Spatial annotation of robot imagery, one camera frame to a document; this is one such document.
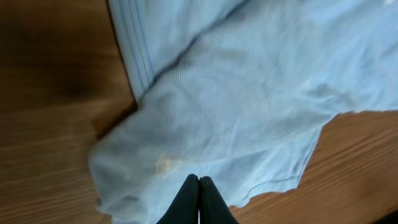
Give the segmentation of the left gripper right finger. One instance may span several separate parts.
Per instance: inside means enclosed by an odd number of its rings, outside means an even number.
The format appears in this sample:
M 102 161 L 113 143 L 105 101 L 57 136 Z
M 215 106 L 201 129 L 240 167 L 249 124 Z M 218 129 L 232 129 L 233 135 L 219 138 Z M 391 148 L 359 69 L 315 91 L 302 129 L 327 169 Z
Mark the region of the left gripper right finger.
M 199 212 L 201 224 L 239 224 L 208 176 L 200 179 Z

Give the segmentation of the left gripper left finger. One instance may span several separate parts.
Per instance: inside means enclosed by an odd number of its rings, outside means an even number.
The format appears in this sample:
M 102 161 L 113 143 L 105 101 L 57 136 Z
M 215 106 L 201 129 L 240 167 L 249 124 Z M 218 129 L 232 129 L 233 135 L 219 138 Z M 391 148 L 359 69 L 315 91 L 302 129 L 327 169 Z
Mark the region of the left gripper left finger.
M 198 196 L 198 177 L 190 174 L 157 224 L 197 224 Z

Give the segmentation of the light blue printed t-shirt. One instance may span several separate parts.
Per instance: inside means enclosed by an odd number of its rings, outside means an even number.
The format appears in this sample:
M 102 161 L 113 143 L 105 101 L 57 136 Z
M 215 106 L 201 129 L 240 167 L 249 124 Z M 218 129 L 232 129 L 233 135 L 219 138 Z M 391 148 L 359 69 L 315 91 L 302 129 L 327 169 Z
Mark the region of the light blue printed t-shirt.
M 92 150 L 98 208 L 155 223 L 189 174 L 298 186 L 336 115 L 397 109 L 397 2 L 110 1 L 138 109 Z

